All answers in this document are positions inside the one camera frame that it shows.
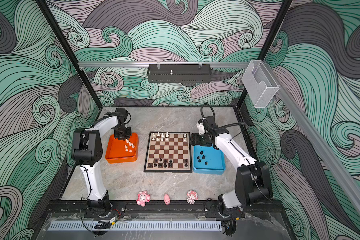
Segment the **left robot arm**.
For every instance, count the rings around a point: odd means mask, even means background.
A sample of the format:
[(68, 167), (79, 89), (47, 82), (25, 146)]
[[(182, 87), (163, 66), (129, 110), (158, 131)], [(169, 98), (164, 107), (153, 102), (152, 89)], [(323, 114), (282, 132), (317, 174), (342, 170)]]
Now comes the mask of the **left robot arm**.
[(89, 209), (101, 210), (103, 214), (111, 211), (109, 193), (103, 183), (99, 161), (103, 156), (102, 136), (114, 130), (114, 137), (128, 139), (132, 130), (126, 127), (130, 113), (124, 108), (117, 108), (96, 120), (90, 127), (74, 131), (72, 159), (85, 178), (88, 196), (85, 197)]

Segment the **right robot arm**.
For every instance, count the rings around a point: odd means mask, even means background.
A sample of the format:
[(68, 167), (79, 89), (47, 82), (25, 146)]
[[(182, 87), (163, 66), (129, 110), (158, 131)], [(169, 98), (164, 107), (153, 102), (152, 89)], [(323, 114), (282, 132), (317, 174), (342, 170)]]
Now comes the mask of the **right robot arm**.
[(223, 152), (233, 167), (236, 168), (234, 190), (219, 196), (220, 213), (242, 206), (249, 206), (273, 196), (269, 167), (245, 152), (234, 140), (228, 128), (243, 126), (233, 123), (224, 126), (216, 124), (216, 114), (212, 106), (202, 104), (201, 119), (197, 123), (198, 132), (192, 133), (192, 146), (212, 147)]

